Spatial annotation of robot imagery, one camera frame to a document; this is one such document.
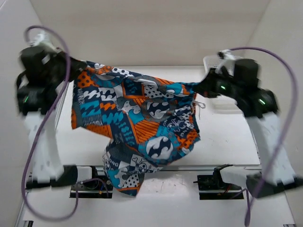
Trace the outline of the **colourful patterned shorts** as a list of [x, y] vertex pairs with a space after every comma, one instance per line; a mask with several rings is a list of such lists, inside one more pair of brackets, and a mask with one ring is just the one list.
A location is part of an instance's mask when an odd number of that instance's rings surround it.
[[193, 150], [200, 140], [194, 86], [86, 62], [74, 80], [71, 126], [110, 139], [104, 172], [119, 192], [136, 196], [146, 174]]

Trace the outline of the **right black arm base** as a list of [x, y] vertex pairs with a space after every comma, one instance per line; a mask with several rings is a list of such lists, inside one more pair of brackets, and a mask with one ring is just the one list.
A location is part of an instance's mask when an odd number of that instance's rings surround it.
[[225, 183], [219, 175], [220, 170], [232, 164], [220, 166], [198, 166], [197, 179], [193, 184], [198, 186], [200, 200], [243, 200], [244, 189], [240, 186]]

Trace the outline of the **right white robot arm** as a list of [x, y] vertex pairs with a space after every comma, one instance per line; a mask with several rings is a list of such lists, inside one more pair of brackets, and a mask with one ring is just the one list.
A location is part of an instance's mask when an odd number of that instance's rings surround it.
[[194, 91], [206, 98], [220, 95], [235, 100], [254, 137], [261, 163], [260, 172], [231, 164], [218, 166], [213, 185], [218, 189], [234, 184], [254, 198], [272, 196], [302, 187], [303, 178], [293, 170], [280, 137], [278, 103], [274, 93], [258, 87], [259, 64], [253, 59], [222, 59], [210, 68]]

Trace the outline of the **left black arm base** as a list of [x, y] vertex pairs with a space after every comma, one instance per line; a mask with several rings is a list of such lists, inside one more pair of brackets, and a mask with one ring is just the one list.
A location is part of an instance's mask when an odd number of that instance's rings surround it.
[[73, 185], [70, 190], [70, 198], [76, 198], [76, 189], [78, 190], [79, 198], [85, 199], [111, 199], [113, 195], [113, 186], [105, 175], [103, 167], [97, 166], [93, 172], [94, 178], [101, 180], [94, 180], [84, 184]]

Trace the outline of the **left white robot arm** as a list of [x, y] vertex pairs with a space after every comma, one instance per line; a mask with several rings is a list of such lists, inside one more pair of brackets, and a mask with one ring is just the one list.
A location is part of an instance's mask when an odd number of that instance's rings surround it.
[[67, 86], [86, 68], [86, 63], [66, 58], [66, 53], [45, 45], [21, 51], [25, 70], [16, 80], [16, 101], [28, 129], [32, 174], [27, 189], [65, 187], [79, 182], [95, 189], [99, 177], [91, 166], [64, 166], [61, 163], [55, 133], [56, 106], [62, 94], [59, 85]]

